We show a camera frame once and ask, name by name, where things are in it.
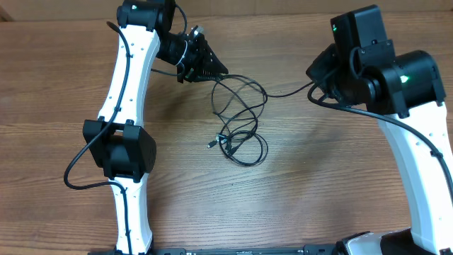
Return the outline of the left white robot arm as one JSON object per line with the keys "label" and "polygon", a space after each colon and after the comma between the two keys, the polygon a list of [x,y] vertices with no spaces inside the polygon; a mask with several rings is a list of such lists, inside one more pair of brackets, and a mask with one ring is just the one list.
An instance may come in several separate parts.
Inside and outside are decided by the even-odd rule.
{"label": "left white robot arm", "polygon": [[152,65],[160,59],[176,67],[178,82],[215,80],[228,74],[202,29],[172,33],[178,5],[172,0],[124,1],[117,22],[117,59],[108,95],[96,120],[86,120],[83,136],[115,199],[117,242],[112,254],[151,254],[147,181],[156,160],[156,142],[144,129],[144,102]]}

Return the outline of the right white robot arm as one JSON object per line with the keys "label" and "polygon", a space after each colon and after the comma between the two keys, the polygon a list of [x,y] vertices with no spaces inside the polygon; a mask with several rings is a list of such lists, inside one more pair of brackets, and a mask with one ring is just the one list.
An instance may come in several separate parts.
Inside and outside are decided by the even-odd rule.
{"label": "right white robot arm", "polygon": [[396,55],[371,5],[331,19],[334,41],[307,69],[318,106],[377,120],[396,160],[411,217],[407,229],[363,232],[334,254],[451,254],[452,149],[446,92],[435,60]]}

